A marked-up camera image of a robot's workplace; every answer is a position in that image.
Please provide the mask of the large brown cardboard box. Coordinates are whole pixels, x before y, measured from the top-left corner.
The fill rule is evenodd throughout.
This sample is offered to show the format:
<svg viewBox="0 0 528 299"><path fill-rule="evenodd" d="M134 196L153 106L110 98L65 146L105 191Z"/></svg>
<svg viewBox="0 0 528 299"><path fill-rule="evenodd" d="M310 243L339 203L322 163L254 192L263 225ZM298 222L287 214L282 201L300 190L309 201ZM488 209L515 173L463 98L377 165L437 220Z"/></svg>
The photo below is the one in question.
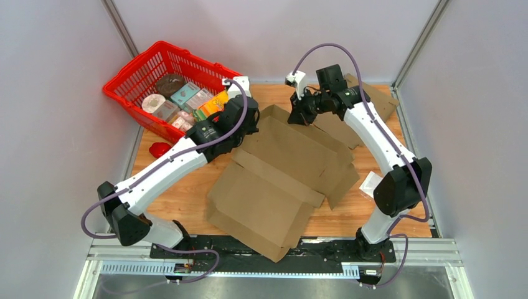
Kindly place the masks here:
<svg viewBox="0 0 528 299"><path fill-rule="evenodd" d="M336 207L359 180L345 144L288 117L262 110L207 196L207 221L273 262L297 246L315 209Z"/></svg>

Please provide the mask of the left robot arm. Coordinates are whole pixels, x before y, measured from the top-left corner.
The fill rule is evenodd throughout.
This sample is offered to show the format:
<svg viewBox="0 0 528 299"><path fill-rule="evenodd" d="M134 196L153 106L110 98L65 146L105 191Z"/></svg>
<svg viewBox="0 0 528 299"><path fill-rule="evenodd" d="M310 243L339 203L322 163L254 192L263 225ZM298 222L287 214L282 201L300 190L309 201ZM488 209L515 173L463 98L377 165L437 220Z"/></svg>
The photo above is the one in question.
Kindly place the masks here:
<svg viewBox="0 0 528 299"><path fill-rule="evenodd" d="M224 109L196 122L186 135L155 162L129 179L98 189L101 211L122 246L142 240L159 244L175 258L190 251L187 232L178 221L146 215L148 206L184 176L240 146L246 135L258 132L257 101L241 95L230 99Z"/></svg>

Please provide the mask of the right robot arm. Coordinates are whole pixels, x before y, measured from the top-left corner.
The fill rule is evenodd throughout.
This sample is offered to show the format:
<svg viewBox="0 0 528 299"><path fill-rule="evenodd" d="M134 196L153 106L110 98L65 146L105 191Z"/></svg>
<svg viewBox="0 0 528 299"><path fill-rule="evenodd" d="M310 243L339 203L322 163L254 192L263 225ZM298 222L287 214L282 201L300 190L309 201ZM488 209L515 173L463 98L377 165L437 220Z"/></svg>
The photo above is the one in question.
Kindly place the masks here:
<svg viewBox="0 0 528 299"><path fill-rule="evenodd" d="M374 189L375 209L356 232L355 252L370 261L380 254L389 234L408 212L425 202L432 165L399 142L377 113L361 83L348 87L339 65L316 72L319 88L311 92L305 73L295 70L285 84L295 88L290 98L289 124L308 126L323 113L337 115L359 136L384 175Z"/></svg>

